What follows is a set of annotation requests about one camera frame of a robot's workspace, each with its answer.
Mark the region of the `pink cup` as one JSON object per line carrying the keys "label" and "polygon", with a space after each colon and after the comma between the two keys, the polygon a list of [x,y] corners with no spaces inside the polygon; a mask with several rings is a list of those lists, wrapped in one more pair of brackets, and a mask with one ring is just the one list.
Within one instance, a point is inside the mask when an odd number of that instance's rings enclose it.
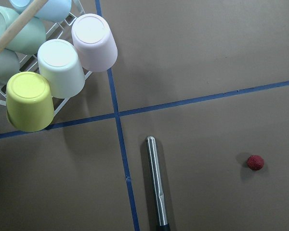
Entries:
{"label": "pink cup", "polygon": [[80,62],[86,70],[104,72],[115,64],[118,49],[103,17],[84,14],[74,21],[71,33]]}

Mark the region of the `white cup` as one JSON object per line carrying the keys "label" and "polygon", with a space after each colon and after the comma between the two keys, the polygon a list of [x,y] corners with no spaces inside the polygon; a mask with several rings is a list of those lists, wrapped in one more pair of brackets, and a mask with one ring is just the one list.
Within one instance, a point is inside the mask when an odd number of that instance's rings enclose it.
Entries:
{"label": "white cup", "polygon": [[80,93],[85,76],[74,46],[63,39],[51,39],[38,50],[40,74],[47,79],[53,97],[71,98]]}

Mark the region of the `yellow cup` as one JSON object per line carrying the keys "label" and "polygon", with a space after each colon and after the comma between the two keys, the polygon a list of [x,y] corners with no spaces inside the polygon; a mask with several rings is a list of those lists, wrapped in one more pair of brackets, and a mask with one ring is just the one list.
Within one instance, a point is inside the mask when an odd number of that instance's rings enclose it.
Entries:
{"label": "yellow cup", "polygon": [[18,130],[35,132],[53,120],[54,107],[48,81],[35,72],[12,76],[6,87],[8,121]]}

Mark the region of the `green cup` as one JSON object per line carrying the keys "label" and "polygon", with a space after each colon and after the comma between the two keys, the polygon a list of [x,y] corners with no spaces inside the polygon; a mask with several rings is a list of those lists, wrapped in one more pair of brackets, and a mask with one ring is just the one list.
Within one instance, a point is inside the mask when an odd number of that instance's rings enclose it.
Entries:
{"label": "green cup", "polygon": [[[19,15],[14,9],[0,6],[0,37]],[[6,49],[33,55],[38,52],[39,47],[45,41],[44,24],[40,19],[33,17],[7,45]]]}

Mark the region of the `blue rack cup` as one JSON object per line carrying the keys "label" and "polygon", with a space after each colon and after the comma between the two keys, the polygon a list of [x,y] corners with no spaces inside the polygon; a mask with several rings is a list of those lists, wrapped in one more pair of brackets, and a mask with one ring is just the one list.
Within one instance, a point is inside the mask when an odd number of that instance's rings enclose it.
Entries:
{"label": "blue rack cup", "polygon": [[[22,13],[32,2],[32,0],[10,0],[11,5],[19,13]],[[71,0],[49,0],[35,14],[35,17],[51,22],[61,22],[69,15],[71,5]]]}

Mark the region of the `grey cup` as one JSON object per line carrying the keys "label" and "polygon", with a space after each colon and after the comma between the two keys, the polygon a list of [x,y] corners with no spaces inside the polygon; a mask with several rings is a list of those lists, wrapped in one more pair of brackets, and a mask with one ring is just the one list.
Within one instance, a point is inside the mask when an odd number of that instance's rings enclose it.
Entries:
{"label": "grey cup", "polygon": [[7,84],[8,80],[19,72],[20,63],[15,52],[4,49],[0,53],[0,85]]}

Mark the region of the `red strawberry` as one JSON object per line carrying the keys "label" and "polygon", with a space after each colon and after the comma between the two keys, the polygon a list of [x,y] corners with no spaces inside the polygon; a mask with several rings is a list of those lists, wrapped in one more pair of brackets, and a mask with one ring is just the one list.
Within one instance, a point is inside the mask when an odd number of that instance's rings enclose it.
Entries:
{"label": "red strawberry", "polygon": [[261,170],[264,166],[264,159],[259,155],[251,155],[247,159],[247,165],[253,171]]}

